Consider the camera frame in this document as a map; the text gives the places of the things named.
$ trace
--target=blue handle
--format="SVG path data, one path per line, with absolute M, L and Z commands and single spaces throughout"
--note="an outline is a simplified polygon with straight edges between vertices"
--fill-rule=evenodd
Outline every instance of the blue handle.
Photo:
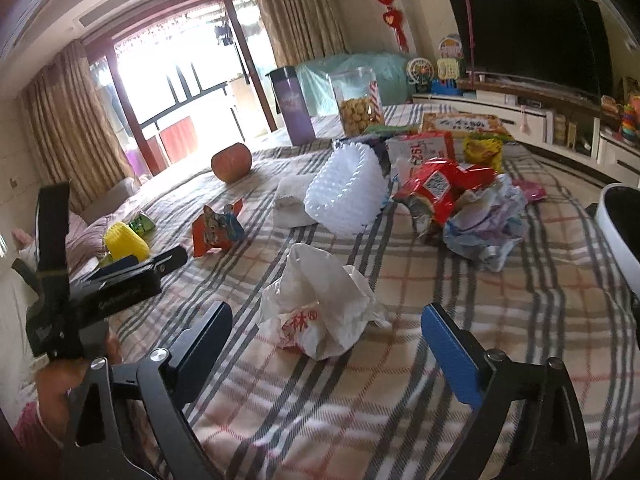
M 482 403 L 478 366 L 452 327 L 447 325 L 433 305 L 428 304 L 424 308 L 421 325 L 422 336 L 442 368 L 456 399 L 463 404 L 469 404 L 475 410 Z

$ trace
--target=curtain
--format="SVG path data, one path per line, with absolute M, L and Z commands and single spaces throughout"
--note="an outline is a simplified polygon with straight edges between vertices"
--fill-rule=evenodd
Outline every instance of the curtain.
M 256 0 L 278 66 L 347 51 L 334 0 Z
M 30 144 L 46 184 L 69 181 L 81 213 L 124 178 L 134 176 L 108 121 L 84 47 L 67 45 L 22 92 Z

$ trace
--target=black tv screen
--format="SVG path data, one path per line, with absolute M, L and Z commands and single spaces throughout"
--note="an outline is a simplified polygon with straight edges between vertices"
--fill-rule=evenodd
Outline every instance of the black tv screen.
M 450 0 L 471 69 L 466 0 Z M 475 72 L 611 95 L 609 41 L 591 0 L 469 0 Z

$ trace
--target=screw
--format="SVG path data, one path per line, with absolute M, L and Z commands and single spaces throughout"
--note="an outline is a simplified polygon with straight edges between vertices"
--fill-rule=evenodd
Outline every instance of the screw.
M 154 362 L 160 362 L 164 360 L 169 352 L 164 348 L 156 348 L 153 352 L 151 352 L 151 360 Z
M 489 359 L 491 359 L 491 361 L 497 363 L 499 363 L 500 361 L 504 361 L 507 357 L 507 354 L 505 354 L 502 350 L 498 350 L 497 348 L 491 348 L 486 352 L 486 355 Z
M 91 370 L 99 370 L 105 364 L 107 364 L 107 359 L 105 359 L 104 357 L 98 357 L 91 363 Z
M 562 370 L 564 368 L 564 363 L 557 357 L 550 357 L 547 363 L 555 370 Z

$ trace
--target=bed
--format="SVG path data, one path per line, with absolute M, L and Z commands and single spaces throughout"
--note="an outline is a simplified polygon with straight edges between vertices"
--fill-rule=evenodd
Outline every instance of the bed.
M 427 105 L 387 107 L 389 124 L 419 123 Z M 158 229 L 154 253 L 193 248 L 191 223 L 204 203 L 220 209 L 242 197 L 246 240 L 228 253 L 190 259 L 164 291 L 112 319 L 125 359 L 170 346 L 215 301 L 234 312 L 234 328 L 210 380 L 185 416 L 226 478 L 428 478 L 470 410 L 457 402 L 420 334 L 425 304 L 439 301 L 485 348 L 513 360 L 564 359 L 586 424 L 595 479 L 604 478 L 638 433 L 640 389 L 630 293 L 594 222 L 523 147 L 505 153 L 513 176 L 539 182 L 548 198 L 526 209 L 529 231 L 501 273 L 478 270 L 437 243 L 414 239 L 404 206 L 389 205 L 362 235 L 338 238 L 322 226 L 275 228 L 279 179 L 313 173 L 342 130 L 335 116 L 314 119 L 316 142 L 288 146 L 276 132 L 252 146 L 254 170 L 227 187 L 207 161 L 162 174 L 116 215 L 139 208 Z M 370 324 L 340 358 L 314 362 L 258 337 L 262 288 L 283 271 L 287 250 L 303 242 L 354 265 L 388 307 L 392 329 Z M 511 412 L 486 478 L 498 473 L 514 431 Z M 164 465 L 148 424 L 136 417 L 149 455 Z

